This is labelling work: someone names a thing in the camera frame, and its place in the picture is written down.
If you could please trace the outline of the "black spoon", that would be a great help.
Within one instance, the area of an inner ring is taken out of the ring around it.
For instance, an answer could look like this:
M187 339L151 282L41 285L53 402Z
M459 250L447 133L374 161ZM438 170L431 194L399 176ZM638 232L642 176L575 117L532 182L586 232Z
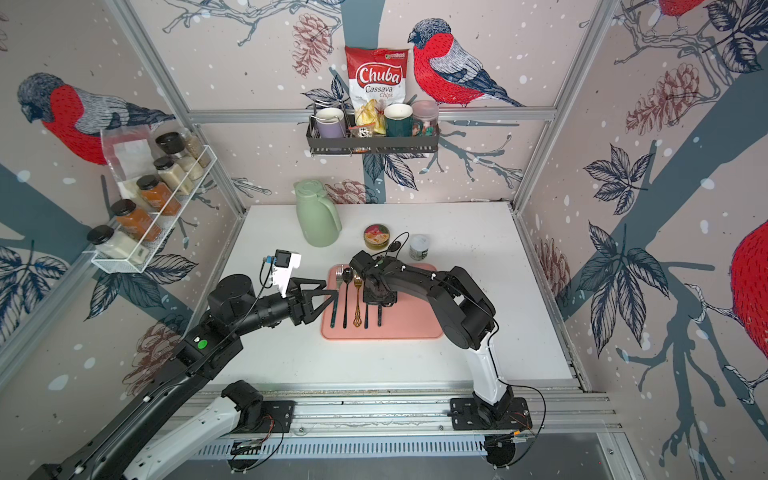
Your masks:
M346 329L348 326L348 299L349 299L349 285L354 278L353 269L347 266L342 271L342 282L344 286L344 298L343 298L343 321L342 328Z
M399 240L396 240L388 245L388 247L375 254L375 257L386 257L389 254L394 254L397 256L399 254L400 249L402 248L402 243Z

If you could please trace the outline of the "teal handle fork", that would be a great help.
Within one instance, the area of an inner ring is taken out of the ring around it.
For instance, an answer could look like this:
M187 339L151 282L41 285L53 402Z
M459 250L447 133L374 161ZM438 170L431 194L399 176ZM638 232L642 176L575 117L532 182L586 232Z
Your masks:
M334 297L334 303L333 303L333 310L332 310L332 316L330 320L330 327L334 328L336 325L336 318L337 318L337 311L338 311L338 303L339 303L339 293L340 289L343 283L343 272L344 272L344 266L338 265L335 270L335 282L336 282L336 293Z

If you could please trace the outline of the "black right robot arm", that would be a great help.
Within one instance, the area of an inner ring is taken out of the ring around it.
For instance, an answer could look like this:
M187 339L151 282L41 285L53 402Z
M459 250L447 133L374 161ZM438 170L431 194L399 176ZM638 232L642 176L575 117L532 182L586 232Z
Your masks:
M364 281L366 303L392 308L406 297L431 307L444 336L466 352L479 425L498 428L514 393L499 379L493 360L495 307L470 274L459 266L449 271L429 271L393 256L375 257L365 251L355 254L350 266Z

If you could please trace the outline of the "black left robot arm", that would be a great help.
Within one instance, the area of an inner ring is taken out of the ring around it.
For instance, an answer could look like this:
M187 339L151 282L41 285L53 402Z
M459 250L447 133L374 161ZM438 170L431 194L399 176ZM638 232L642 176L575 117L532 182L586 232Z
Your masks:
M208 295L209 309L173 349L154 378L102 431L60 463L42 464L32 479L121 479L166 422L243 350L241 337L289 319L310 324L338 292L323 280L291 278L284 294L255 293L251 279L234 274Z

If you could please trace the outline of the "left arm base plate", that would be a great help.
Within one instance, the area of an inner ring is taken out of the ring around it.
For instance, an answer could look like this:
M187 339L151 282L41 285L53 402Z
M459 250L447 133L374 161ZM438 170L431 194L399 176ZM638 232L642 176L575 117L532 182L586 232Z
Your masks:
M232 434L287 434L294 419L296 402L291 400L259 401L239 409L238 422Z

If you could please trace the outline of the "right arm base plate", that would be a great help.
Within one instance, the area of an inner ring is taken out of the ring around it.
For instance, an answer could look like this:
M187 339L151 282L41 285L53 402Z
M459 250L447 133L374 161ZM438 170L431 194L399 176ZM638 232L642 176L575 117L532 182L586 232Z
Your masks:
M449 404L454 431L522 431L533 426L522 397L502 399L492 406L478 398L451 398Z

